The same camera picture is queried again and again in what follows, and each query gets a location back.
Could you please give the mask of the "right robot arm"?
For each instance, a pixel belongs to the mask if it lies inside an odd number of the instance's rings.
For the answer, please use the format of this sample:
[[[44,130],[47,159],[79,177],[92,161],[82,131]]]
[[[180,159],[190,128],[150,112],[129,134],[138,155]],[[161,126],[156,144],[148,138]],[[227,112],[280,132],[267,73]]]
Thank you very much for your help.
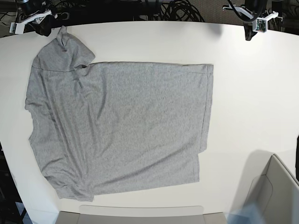
[[[15,31],[23,34],[25,27],[29,27],[42,36],[51,34],[51,17],[54,14],[47,6],[46,0],[17,0],[16,4],[21,9],[25,19],[16,22]]]

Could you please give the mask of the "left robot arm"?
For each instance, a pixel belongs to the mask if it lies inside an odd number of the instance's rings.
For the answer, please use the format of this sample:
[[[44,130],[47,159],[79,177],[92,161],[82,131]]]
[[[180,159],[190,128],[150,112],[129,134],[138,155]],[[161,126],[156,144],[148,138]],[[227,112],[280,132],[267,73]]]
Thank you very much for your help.
[[[243,26],[245,31],[245,40],[250,41],[256,34],[256,22],[258,18],[262,18],[265,14],[267,0],[246,0],[244,3],[244,9],[252,15],[249,18],[247,15],[242,15],[241,18],[244,20]]]

